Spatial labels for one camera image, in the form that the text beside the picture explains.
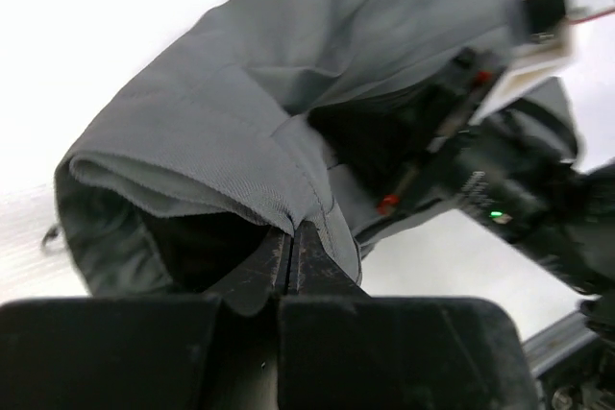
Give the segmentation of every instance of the gray jacket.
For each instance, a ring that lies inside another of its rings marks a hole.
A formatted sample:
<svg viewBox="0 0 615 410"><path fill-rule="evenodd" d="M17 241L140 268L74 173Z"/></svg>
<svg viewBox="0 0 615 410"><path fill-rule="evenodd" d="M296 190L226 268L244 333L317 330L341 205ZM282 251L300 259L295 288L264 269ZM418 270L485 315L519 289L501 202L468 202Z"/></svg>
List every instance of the gray jacket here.
<svg viewBox="0 0 615 410"><path fill-rule="evenodd" d="M498 0L230 0L136 75L59 165L58 212L95 295L164 292L171 277L135 207L230 211L288 233L304 220L360 280L361 251L449 207L384 229L305 120L312 108L414 84L461 46L506 54ZM566 112L557 82L553 106Z"/></svg>

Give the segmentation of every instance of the screw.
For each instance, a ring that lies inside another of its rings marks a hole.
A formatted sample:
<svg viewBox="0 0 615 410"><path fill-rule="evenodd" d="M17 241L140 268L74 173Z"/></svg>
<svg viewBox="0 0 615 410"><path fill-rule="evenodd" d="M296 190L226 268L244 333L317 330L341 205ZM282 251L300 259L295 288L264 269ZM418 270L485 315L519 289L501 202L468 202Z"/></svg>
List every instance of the screw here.
<svg viewBox="0 0 615 410"><path fill-rule="evenodd" d="M553 394L551 405L554 410L571 410L574 404L573 398L566 388L560 388Z"/></svg>

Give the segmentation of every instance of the red led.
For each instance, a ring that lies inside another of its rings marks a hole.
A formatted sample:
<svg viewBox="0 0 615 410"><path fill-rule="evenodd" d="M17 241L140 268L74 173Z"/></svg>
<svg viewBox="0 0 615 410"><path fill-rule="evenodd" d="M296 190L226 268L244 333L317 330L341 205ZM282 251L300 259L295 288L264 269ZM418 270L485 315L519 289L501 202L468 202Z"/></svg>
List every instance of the red led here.
<svg viewBox="0 0 615 410"><path fill-rule="evenodd" d="M474 78L474 85L484 85L491 80L492 76L493 74L489 71L480 71L479 74L477 74L477 77Z"/></svg>
<svg viewBox="0 0 615 410"><path fill-rule="evenodd" d="M377 210L380 215L388 215L391 206L395 206L400 202L400 198L395 194L389 194L384 196L381 202L378 204Z"/></svg>

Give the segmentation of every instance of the white wall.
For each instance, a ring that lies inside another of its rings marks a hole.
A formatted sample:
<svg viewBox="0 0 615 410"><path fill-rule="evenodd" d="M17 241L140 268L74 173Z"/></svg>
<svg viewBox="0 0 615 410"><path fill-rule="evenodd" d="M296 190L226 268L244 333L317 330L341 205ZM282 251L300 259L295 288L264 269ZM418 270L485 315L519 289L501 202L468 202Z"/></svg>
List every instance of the white wall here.
<svg viewBox="0 0 615 410"><path fill-rule="evenodd" d="M222 1L0 0L0 302L84 293L63 255L38 248L54 221L53 169L121 85ZM613 30L615 18L585 28L584 55L564 75L589 145L586 166L615 157ZM523 336L577 299L458 213L379 244L365 262L364 288L485 297Z"/></svg>

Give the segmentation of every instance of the gray cloth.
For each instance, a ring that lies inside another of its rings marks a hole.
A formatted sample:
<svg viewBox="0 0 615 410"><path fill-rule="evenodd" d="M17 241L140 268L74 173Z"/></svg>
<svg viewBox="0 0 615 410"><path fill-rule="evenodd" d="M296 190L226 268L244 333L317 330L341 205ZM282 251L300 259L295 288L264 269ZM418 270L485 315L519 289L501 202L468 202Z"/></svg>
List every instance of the gray cloth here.
<svg viewBox="0 0 615 410"><path fill-rule="evenodd" d="M91 292L171 285L136 207L230 211L288 233L308 220L359 280L354 236L375 210L343 165L330 168L305 112L414 84L461 46L507 53L498 0L231 0L207 12L57 169L61 224Z"/></svg>

